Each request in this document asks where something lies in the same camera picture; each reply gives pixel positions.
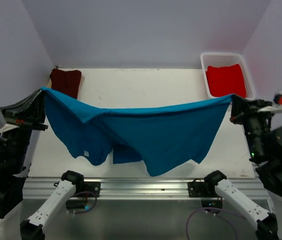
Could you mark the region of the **white plastic basket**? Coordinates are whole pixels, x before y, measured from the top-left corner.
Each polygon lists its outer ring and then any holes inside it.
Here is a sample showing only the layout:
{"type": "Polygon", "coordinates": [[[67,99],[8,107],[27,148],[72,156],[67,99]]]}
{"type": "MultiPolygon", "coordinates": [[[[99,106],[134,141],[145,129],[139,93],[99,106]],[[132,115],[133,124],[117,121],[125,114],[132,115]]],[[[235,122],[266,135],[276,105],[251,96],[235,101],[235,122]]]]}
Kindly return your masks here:
{"type": "Polygon", "coordinates": [[[242,75],[244,78],[246,94],[248,100],[254,100],[256,97],[256,90],[251,77],[250,71],[246,64],[245,59],[238,53],[232,52],[203,52],[200,56],[201,66],[203,71],[204,82],[206,86],[206,92],[209,99],[216,98],[210,93],[208,86],[206,71],[209,66],[212,67],[229,67],[238,64],[241,67],[242,75]]]}

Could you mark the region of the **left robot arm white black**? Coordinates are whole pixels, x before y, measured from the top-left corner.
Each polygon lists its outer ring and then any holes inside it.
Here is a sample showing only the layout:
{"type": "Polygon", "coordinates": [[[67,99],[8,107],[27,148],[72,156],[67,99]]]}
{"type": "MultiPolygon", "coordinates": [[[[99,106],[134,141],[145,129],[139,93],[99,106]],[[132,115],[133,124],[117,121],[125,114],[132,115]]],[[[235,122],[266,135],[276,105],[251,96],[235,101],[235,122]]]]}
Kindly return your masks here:
{"type": "Polygon", "coordinates": [[[20,221],[23,186],[26,178],[25,157],[33,131],[47,126],[45,92],[38,89],[23,100],[0,107],[0,240],[42,240],[55,214],[72,196],[85,190],[83,175],[65,172],[55,191],[28,219],[20,221]]]}

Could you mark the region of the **dark red folded t shirt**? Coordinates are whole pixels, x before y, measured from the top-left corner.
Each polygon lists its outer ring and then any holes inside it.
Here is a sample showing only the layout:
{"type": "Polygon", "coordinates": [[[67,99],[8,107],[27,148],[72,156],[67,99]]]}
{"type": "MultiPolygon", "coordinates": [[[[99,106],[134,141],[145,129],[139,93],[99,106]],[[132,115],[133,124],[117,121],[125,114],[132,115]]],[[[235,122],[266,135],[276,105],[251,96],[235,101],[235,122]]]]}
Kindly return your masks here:
{"type": "Polygon", "coordinates": [[[64,71],[58,68],[50,74],[51,88],[77,99],[82,73],[79,70],[64,71]]]}

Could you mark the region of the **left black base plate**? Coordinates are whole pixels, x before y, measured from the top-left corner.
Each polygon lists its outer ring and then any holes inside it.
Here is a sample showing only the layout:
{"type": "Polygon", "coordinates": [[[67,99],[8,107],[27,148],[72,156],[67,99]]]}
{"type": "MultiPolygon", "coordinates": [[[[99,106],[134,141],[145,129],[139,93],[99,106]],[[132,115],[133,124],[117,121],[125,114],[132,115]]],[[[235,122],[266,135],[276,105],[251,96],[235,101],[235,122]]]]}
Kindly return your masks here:
{"type": "Polygon", "coordinates": [[[101,190],[101,182],[98,181],[85,181],[82,188],[83,192],[91,192],[98,198],[101,190]]]}

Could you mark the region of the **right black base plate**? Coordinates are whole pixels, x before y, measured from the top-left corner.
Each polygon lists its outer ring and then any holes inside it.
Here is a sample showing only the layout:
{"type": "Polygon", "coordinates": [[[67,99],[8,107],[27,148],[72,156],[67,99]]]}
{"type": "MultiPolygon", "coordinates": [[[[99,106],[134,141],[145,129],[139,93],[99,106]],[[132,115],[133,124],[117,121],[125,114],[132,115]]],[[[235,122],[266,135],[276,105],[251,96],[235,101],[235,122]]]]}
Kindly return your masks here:
{"type": "Polygon", "coordinates": [[[187,182],[187,190],[190,198],[216,198],[215,186],[202,179],[196,178],[187,182]]]}

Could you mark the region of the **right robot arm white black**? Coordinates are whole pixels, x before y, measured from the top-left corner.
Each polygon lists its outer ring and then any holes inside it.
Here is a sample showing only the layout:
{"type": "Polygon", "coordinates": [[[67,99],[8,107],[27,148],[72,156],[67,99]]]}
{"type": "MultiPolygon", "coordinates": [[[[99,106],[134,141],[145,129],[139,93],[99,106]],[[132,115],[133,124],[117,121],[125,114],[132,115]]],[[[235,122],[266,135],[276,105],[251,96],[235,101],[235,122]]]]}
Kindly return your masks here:
{"type": "Polygon", "coordinates": [[[267,212],[239,191],[219,170],[204,178],[208,196],[225,198],[256,230],[260,240],[282,240],[282,126],[271,129],[274,114],[282,113],[282,92],[273,101],[247,100],[232,96],[230,121],[242,125],[250,161],[272,201],[274,212],[267,212]]]}

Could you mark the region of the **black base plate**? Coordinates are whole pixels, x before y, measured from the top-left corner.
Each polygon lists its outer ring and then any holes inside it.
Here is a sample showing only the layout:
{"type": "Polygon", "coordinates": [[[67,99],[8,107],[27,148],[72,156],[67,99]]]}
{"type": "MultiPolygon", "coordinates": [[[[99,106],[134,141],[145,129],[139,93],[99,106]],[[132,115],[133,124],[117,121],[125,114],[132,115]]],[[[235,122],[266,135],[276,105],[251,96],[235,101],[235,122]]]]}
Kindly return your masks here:
{"type": "Polygon", "coordinates": [[[98,181],[85,181],[82,188],[83,192],[91,192],[98,198],[101,190],[101,182],[98,181]]]}
{"type": "Polygon", "coordinates": [[[187,182],[187,190],[190,198],[216,198],[215,186],[202,179],[196,178],[187,182]]]}

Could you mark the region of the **bright red t shirt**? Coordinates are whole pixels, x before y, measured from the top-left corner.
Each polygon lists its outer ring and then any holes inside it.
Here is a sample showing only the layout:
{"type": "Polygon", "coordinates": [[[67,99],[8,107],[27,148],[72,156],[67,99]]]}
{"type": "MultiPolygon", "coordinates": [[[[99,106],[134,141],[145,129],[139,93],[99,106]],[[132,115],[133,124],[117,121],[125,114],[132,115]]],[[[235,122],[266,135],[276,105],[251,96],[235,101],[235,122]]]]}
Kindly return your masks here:
{"type": "Polygon", "coordinates": [[[247,97],[243,72],[239,64],[232,66],[208,66],[206,71],[207,83],[213,97],[236,94],[247,97]]]}

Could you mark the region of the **blue t shirt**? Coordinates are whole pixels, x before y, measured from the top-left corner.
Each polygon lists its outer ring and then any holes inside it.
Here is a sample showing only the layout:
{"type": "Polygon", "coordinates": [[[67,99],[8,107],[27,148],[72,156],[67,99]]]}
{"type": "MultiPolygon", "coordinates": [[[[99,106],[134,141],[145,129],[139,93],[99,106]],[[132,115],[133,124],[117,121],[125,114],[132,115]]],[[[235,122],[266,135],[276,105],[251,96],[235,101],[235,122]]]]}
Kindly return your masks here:
{"type": "Polygon", "coordinates": [[[56,137],[74,158],[103,164],[143,161],[156,177],[209,152],[230,95],[154,108],[98,108],[44,88],[46,117],[56,137]]]}

